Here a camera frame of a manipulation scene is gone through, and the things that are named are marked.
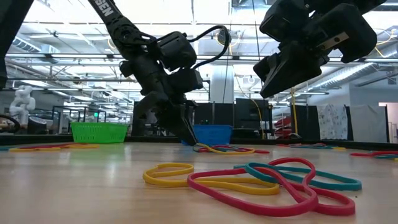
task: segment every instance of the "blue rubber band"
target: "blue rubber band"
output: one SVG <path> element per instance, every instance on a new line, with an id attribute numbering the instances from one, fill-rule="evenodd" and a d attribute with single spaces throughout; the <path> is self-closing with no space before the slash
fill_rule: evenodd
<path id="1" fill-rule="evenodd" d="M 257 171 L 253 167 L 265 167 L 265 168 L 274 169 L 274 170 L 278 171 L 286 179 L 293 180 L 295 182 L 300 182 L 300 183 L 303 181 L 303 177 L 293 175 L 293 174 L 288 174 L 288 173 L 282 172 L 282 170 L 292 171 L 292 172 L 302 172 L 302 173 L 306 173 L 306 174 L 311 171 L 310 169 L 306 169 L 306 168 L 270 166 L 268 164 L 261 164 L 261 163 L 257 163 L 257 162 L 250 162 L 250 163 L 246 164 L 245 166 L 234 166 L 234 169 L 244 168 L 246 170 L 246 172 L 248 172 L 249 174 L 253 175 L 254 177 L 256 177 L 260 180 L 263 180 L 266 182 L 272 182 L 272 183 L 277 182 L 275 178 L 265 175 L 262 172 Z M 331 174 L 328 172 L 323 172 L 323 171 L 318 171 L 318 170 L 316 172 L 316 175 L 318 175 L 320 177 L 332 179 L 332 180 L 337 180 L 342 183 L 341 184 L 332 184 L 332 183 L 320 182 L 318 180 L 311 180 L 311 182 L 309 184 L 314 187 L 319 187 L 319 188 L 328 189 L 328 190 L 354 190 L 355 191 L 355 190 L 362 189 L 362 183 L 355 179 L 342 177 L 340 175 Z"/>

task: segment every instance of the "wooden table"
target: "wooden table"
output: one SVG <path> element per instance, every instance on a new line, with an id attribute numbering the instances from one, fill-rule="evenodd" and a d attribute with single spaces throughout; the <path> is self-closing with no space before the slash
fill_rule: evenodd
<path id="1" fill-rule="evenodd" d="M 271 154 L 199 154 L 180 144 L 149 143 L 71 152 L 0 152 L 0 220 L 2 224 L 398 222 L 397 162 L 350 157 L 351 151 L 255 147 Z M 310 212 L 289 218 L 262 217 L 189 188 L 160 189 L 141 178 L 144 170 L 163 162 L 186 162 L 203 171 L 281 157 L 303 157 L 319 170 L 362 181 L 361 192 L 342 192 L 356 202 L 356 215 L 331 217 Z M 264 205 L 295 203 L 285 190 L 273 196 L 228 194 Z M 321 202 L 333 203 L 326 198 Z"/>

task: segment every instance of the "overhead pipe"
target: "overhead pipe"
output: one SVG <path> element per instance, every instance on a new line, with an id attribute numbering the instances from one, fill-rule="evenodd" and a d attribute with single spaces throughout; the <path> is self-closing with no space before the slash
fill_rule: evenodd
<path id="1" fill-rule="evenodd" d="M 381 50 L 384 58 L 398 58 L 398 44 L 386 47 Z M 307 88 L 301 88 L 297 91 L 317 91 L 319 89 L 329 90 L 333 87 L 340 86 L 344 83 L 348 83 L 357 78 L 370 75 L 374 72 L 378 72 L 380 65 L 374 62 L 368 62 L 365 64 L 357 65 L 351 68 L 342 68 L 332 74 L 321 78 L 320 80 L 312 83 Z"/>

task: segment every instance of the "ceiling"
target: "ceiling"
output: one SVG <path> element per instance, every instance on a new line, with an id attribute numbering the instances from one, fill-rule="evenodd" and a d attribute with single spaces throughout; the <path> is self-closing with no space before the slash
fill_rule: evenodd
<path id="1" fill-rule="evenodd" d="M 231 30 L 233 36 L 232 47 L 226 55 L 265 56 L 278 52 L 278 42 L 270 39 L 261 32 L 256 32 L 269 6 L 275 1 L 255 0 L 114 0 L 121 12 L 135 23 L 141 31 L 161 37 L 175 30 L 186 32 L 189 37 L 195 37 L 215 24 L 223 24 Z M 397 1 L 388 1 L 391 7 Z M 378 34 L 379 42 L 389 41 L 385 46 L 398 41 L 392 31 L 398 21 L 396 11 L 372 11 L 364 15 L 365 19 Z M 216 55 L 223 46 L 217 43 L 212 32 L 193 44 L 198 55 Z M 18 38 L 40 49 L 39 53 L 51 54 L 118 54 L 108 31 L 100 17 L 95 13 L 87 0 L 36 0 L 34 1 L 25 21 L 18 33 Z M 12 46 L 9 53 L 26 53 L 18 47 Z M 371 55 L 381 57 L 376 52 Z M 333 51 L 330 57 L 340 58 L 341 52 Z M 50 66 L 40 59 L 13 58 L 17 63 L 29 65 L 41 73 L 50 73 Z M 53 65 L 53 73 L 57 78 L 92 78 L 92 79 L 124 79 L 120 77 L 118 59 L 105 60 L 86 58 L 83 60 L 57 59 L 59 64 Z M 90 66 L 78 66 L 80 62 Z M 258 91 L 261 82 L 252 71 L 253 63 L 230 62 L 241 86 L 234 84 L 235 92 Z M 209 79 L 211 67 L 201 68 L 201 75 Z M 336 66 L 322 67 L 323 75 L 328 75 L 339 69 Z M 78 85 L 72 82 L 55 82 L 54 86 L 64 88 L 96 88 L 94 83 L 83 82 Z M 104 88 L 139 90 L 141 87 L 134 82 L 104 83 Z M 203 92 L 189 93 L 188 98 L 193 100 L 208 99 L 208 84 Z M 128 99 L 140 100 L 138 91 L 120 91 Z M 95 93 L 92 97 L 102 97 Z"/>

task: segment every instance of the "white wall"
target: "white wall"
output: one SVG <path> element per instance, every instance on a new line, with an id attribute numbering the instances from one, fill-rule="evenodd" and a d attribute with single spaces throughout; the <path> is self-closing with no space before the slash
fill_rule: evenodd
<path id="1" fill-rule="evenodd" d="M 348 84 L 341 86 L 339 90 L 328 90 L 329 95 L 312 95 L 308 97 L 307 103 L 311 106 L 316 105 L 350 105 L 350 89 Z"/>
<path id="2" fill-rule="evenodd" d="M 398 103 L 398 89 L 365 88 L 351 85 L 351 105 L 379 106 L 380 102 Z"/>
<path id="3" fill-rule="evenodd" d="M 36 109 L 52 110 L 53 106 L 63 106 L 63 98 L 58 95 L 33 91 L 31 96 L 36 100 Z M 0 91 L 0 113 L 4 113 L 4 109 L 10 106 L 14 97 L 15 92 L 13 91 Z"/>

